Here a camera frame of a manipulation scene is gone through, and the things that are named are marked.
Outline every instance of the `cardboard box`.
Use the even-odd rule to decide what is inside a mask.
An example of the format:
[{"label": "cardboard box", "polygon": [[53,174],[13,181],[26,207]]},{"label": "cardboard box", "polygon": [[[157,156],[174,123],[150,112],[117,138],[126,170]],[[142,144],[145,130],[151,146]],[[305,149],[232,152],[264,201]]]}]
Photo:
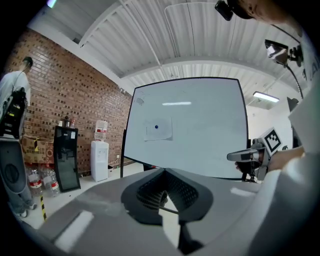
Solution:
[{"label": "cardboard box", "polygon": [[22,138],[22,152],[25,163],[30,164],[53,164],[54,163],[54,143],[35,138]]}]

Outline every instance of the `ceiling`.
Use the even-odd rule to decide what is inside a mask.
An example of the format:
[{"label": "ceiling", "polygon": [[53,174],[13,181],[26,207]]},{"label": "ceiling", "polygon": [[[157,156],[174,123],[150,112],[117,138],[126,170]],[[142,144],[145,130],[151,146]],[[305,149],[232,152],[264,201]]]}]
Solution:
[{"label": "ceiling", "polygon": [[[267,58],[265,39],[297,42],[255,20],[226,21],[216,0],[57,0],[43,11],[48,22],[132,88],[189,77],[239,79],[247,105],[269,109],[255,91],[280,99],[297,92],[293,76]],[[286,25],[281,26],[300,39]],[[302,89],[302,69],[289,64]]]}]

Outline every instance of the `ceiling light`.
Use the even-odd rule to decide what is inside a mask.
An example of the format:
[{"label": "ceiling light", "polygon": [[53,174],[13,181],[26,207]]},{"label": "ceiling light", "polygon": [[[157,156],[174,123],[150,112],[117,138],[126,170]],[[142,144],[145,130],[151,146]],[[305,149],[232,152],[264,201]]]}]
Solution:
[{"label": "ceiling light", "polygon": [[191,102],[173,102],[173,103],[162,103],[164,106],[173,106],[173,105],[191,105]]},{"label": "ceiling light", "polygon": [[264,100],[271,101],[271,102],[278,102],[279,101],[279,99],[276,97],[273,97],[271,95],[268,95],[268,94],[265,94],[262,92],[258,92],[258,91],[254,92],[253,97],[257,97],[257,98],[264,99]]},{"label": "ceiling light", "polygon": [[48,0],[46,2],[46,5],[49,6],[50,8],[53,8],[55,3],[56,3],[57,0]]}]

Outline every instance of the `whiteboard frame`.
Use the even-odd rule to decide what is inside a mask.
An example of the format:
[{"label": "whiteboard frame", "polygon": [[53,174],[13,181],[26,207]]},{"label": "whiteboard frame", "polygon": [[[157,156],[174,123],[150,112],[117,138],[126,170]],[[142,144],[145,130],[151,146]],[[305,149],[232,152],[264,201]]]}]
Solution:
[{"label": "whiteboard frame", "polygon": [[[139,88],[141,88],[141,87],[146,87],[146,86],[152,86],[152,85],[156,85],[156,84],[166,83],[166,82],[179,81],[179,80],[187,80],[187,79],[188,79],[188,80],[191,80],[191,79],[227,79],[227,80],[235,80],[235,81],[237,81],[237,84],[238,84],[238,86],[239,86],[240,93],[241,93],[241,96],[242,96],[242,102],[243,102],[243,107],[244,107],[244,112],[245,112],[246,141],[247,141],[247,144],[248,144],[248,140],[249,140],[248,116],[247,116],[247,108],[246,108],[246,103],[245,103],[244,94],[243,94],[243,92],[242,92],[242,88],[241,88],[241,85],[240,85],[239,80],[236,79],[236,78],[228,78],[228,77],[218,77],[218,76],[186,77],[186,78],[178,78],[178,79],[171,79],[171,80],[166,80],[166,81],[149,83],[149,84],[142,85],[142,86],[139,86],[139,87],[134,88],[133,95],[132,95],[132,100],[131,100],[131,104],[130,104],[130,109],[129,109],[129,114],[128,114],[128,119],[127,119],[127,121],[126,121],[125,130],[126,130],[126,131],[128,130],[128,123],[129,123],[129,118],[130,118],[130,114],[131,114],[131,107],[132,107],[132,103],[133,103],[134,96],[135,96],[135,93],[136,93],[136,89],[139,89]],[[130,160],[132,160],[132,161],[135,161],[135,162],[137,162],[137,163],[143,164],[143,165],[145,165],[145,166],[154,167],[154,165],[152,165],[152,164],[150,164],[150,163],[142,162],[142,161],[139,161],[139,160],[136,160],[136,159],[133,159],[133,158],[130,158],[130,157],[125,156],[126,139],[127,139],[127,136],[123,138],[124,143],[123,143],[123,147],[122,147],[122,149],[121,149],[121,150],[123,151],[123,157],[124,157],[124,158],[127,158],[127,159],[130,159]],[[223,178],[223,177],[219,177],[219,179],[233,180],[233,181],[241,181],[241,180],[242,180],[241,178]]]}]

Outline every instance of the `black refrigerator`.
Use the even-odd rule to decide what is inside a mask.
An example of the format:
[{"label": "black refrigerator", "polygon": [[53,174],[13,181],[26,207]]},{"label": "black refrigerator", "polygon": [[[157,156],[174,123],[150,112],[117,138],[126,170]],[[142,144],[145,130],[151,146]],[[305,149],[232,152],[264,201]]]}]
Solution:
[{"label": "black refrigerator", "polygon": [[77,168],[77,139],[78,129],[55,127],[54,167],[61,192],[81,188]]}]

